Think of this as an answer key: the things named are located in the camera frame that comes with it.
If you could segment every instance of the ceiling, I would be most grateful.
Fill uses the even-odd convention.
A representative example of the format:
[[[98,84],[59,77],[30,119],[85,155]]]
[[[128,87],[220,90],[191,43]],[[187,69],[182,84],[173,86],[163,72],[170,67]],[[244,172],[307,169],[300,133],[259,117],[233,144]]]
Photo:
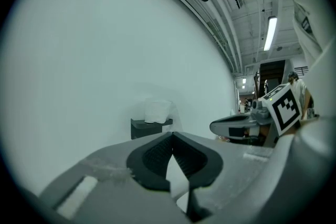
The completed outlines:
[[[180,0],[203,23],[221,49],[240,94],[254,91],[253,75],[263,62],[301,54],[292,24],[293,0]],[[278,18],[269,51],[264,51],[268,17]],[[243,89],[243,78],[246,78]]]

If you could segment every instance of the fluorescent light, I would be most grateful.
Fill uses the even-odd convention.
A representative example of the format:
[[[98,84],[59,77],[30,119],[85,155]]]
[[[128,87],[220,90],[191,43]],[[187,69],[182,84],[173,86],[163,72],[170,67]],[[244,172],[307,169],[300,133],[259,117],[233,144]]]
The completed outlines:
[[[271,17],[268,19],[267,38],[264,46],[264,51],[269,50],[272,45],[275,28],[277,26],[277,20],[278,19],[276,17]]]

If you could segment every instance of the white bag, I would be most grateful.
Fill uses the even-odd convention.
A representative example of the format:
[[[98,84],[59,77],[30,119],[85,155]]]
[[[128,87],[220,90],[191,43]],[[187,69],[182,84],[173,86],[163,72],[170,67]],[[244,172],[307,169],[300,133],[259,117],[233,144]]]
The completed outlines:
[[[160,99],[145,100],[145,122],[165,123],[170,113],[171,102]]]

